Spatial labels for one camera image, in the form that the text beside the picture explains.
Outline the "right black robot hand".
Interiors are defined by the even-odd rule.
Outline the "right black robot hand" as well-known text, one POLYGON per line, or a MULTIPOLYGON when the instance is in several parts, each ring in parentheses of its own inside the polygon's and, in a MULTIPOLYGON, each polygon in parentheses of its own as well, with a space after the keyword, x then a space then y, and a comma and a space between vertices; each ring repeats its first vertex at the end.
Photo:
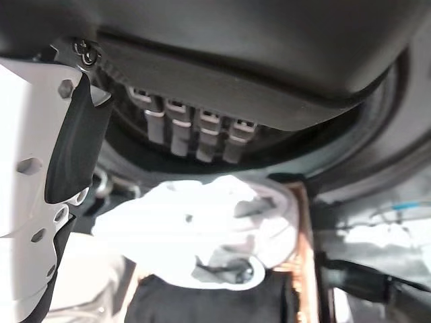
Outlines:
POLYGON ((1 313, 47 313, 95 167, 345 203, 430 161, 429 1, 2 1, 1 313))

